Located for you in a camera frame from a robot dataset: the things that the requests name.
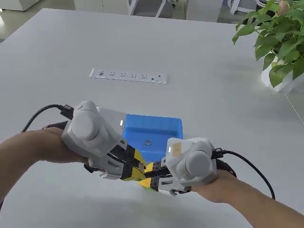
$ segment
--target blue plastic container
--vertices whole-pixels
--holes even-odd
[[[127,114],[123,136],[147,163],[157,162],[165,156],[169,138],[183,138],[181,119]]]

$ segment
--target chair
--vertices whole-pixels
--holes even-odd
[[[173,14],[172,0],[128,0],[129,15],[171,18]]]

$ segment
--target gray tabletop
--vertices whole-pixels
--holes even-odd
[[[0,140],[18,133],[48,104],[97,105],[131,114],[178,117],[186,138],[251,160],[277,199],[304,213],[303,125],[283,93],[259,80],[255,37],[234,47],[234,25],[43,9],[0,45]],[[166,85],[89,77],[92,68],[161,71]],[[41,115],[31,129],[63,120]],[[224,159],[269,195],[238,158]],[[228,205],[195,193],[170,197],[135,182],[103,180],[81,164],[39,162],[1,212],[3,228],[251,227]]]

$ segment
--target cable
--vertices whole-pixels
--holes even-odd
[[[39,109],[33,116],[32,118],[30,118],[30,120],[28,121],[28,123],[25,125],[25,127],[23,128],[23,130],[21,132],[26,132],[27,129],[29,128],[29,126],[32,124],[32,122],[37,118],[37,116],[39,116],[42,112],[44,112],[47,109],[50,108],[58,108],[60,111],[62,111],[64,109],[64,106],[59,105],[59,104],[50,104],[47,105],[41,109]]]
[[[236,152],[233,152],[233,151],[226,151],[226,150],[222,150],[222,153],[225,154],[225,153],[228,153],[228,154],[232,154],[234,156],[237,156],[239,157],[240,159],[242,159],[243,161],[245,161],[248,165],[250,165],[260,176],[261,178],[265,181],[266,185],[268,186],[269,190],[270,190],[270,193],[271,193],[271,198],[272,199],[276,199],[276,196],[275,196],[275,192],[271,186],[271,184],[269,183],[269,181],[266,179],[266,177],[261,173],[261,171],[254,165],[252,164],[247,158],[243,157],[242,155],[236,153]]]

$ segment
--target electrical outlet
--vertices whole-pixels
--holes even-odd
[[[157,72],[130,72],[124,70],[93,69],[90,77],[100,78],[100,79],[166,84],[168,75],[165,73],[157,73]]]

